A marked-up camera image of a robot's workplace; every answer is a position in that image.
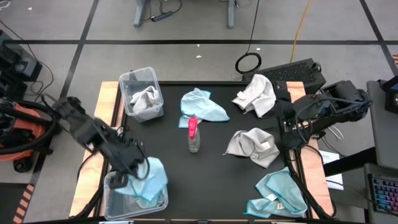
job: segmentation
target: clear bottle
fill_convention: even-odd
[[[192,117],[188,121],[188,148],[192,153],[198,152],[200,147],[200,133],[198,118]]]

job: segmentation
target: clear plastic bin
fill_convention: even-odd
[[[124,100],[124,110],[128,116],[134,117],[138,122],[163,116],[163,97],[153,68],[142,68],[121,75],[119,86]],[[133,105],[130,104],[133,94],[145,90],[148,86],[153,86],[159,91],[160,103],[137,113],[133,112]]]
[[[115,172],[110,172],[104,179],[104,216],[109,221],[120,220],[124,218],[135,217],[137,215],[158,212],[167,207],[169,204],[169,196],[167,195],[167,187],[163,189],[164,199],[154,208],[141,208],[134,197],[119,194],[109,188],[109,181]]]

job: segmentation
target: wooden table edge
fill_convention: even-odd
[[[302,82],[287,82],[287,88],[292,96],[292,101],[305,95],[304,85]],[[102,82],[94,116],[101,118],[107,124],[111,124],[117,92],[118,82]],[[120,126],[121,124],[123,108],[124,103],[121,102],[119,104],[116,126]],[[309,145],[318,149],[316,140],[312,139]],[[85,151],[83,160],[89,155],[90,152]],[[316,152],[308,147],[302,149],[301,158],[308,190],[327,214],[331,215],[333,213],[333,207],[326,183],[325,173],[323,172],[322,160]],[[91,158],[82,168],[70,210],[71,216],[79,213],[95,193],[98,188],[98,183],[100,182],[102,165],[103,157],[98,154]]]

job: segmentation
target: metal stand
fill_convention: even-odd
[[[142,16],[144,15],[145,5],[147,0],[136,0],[137,2],[137,9],[136,15],[134,16],[134,27],[141,26],[142,23]]]
[[[228,1],[228,28],[232,29],[234,27],[235,20],[235,0]]]
[[[323,165],[325,176],[340,174],[349,170],[363,167],[365,163],[377,164],[376,150],[374,147],[363,150],[351,156],[344,157],[334,162]]]

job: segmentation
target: plastic container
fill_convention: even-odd
[[[158,212],[167,207],[169,204],[169,196],[167,195],[167,187],[163,189],[164,199],[157,207],[154,208],[141,208],[134,197],[119,194],[109,188],[109,181],[115,172],[110,172],[104,179],[104,216],[109,221],[120,220],[123,218],[135,217],[138,215]]]
[[[163,116],[163,97],[153,68],[147,67],[122,74],[119,77],[119,86],[124,100],[124,110],[128,116],[134,117],[138,122]],[[133,94],[145,90],[148,86],[153,86],[159,92],[160,103],[137,113],[133,112],[133,105],[130,104]]]
[[[188,121],[188,148],[192,153],[199,151],[200,147],[200,133],[198,128],[198,119],[190,118]]]

